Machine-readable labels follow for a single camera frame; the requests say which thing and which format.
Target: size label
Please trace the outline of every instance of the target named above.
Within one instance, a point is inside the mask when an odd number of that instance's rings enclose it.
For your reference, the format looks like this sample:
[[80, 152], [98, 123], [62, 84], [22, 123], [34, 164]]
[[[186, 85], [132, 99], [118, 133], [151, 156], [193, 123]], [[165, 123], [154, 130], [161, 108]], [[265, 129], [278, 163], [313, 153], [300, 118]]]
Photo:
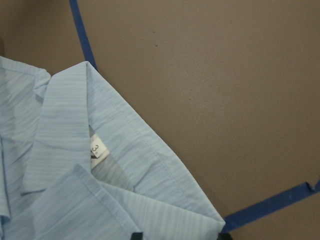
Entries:
[[109, 154], [109, 150], [101, 141], [97, 134], [90, 138], [91, 156], [91, 169], [101, 163]]
[[90, 140], [91, 140], [90, 149], [96, 158], [99, 158], [104, 153], [104, 151], [108, 150], [97, 134], [94, 134], [90, 138]]

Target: collar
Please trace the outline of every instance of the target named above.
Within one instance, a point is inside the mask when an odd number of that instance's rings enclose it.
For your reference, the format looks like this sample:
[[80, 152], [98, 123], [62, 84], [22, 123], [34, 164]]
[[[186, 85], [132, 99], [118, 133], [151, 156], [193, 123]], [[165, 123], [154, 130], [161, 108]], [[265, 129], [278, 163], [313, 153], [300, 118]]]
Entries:
[[38, 80], [33, 91], [43, 98], [21, 193], [41, 191], [75, 164], [90, 171], [87, 65], [81, 62]]

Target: fabric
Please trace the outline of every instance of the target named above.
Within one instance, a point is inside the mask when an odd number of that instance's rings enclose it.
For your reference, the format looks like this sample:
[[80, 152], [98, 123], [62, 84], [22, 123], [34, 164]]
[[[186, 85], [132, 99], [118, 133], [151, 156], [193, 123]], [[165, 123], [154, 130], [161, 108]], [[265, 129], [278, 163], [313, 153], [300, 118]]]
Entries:
[[[91, 171], [92, 131], [110, 155]], [[5, 240], [212, 240], [225, 224], [88, 62], [50, 76], [0, 57], [0, 152]]]

